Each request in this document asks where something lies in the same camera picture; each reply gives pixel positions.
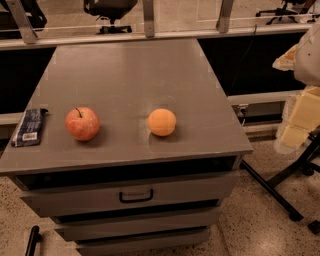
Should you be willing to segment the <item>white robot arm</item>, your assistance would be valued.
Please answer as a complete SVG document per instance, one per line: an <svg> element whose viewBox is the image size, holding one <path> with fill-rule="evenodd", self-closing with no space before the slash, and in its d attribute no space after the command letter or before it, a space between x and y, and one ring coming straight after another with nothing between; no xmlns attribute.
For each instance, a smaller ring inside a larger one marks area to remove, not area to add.
<svg viewBox="0 0 320 256"><path fill-rule="evenodd" d="M320 23L313 24L296 45L273 62L272 67L292 70L296 80L320 86Z"/></svg>

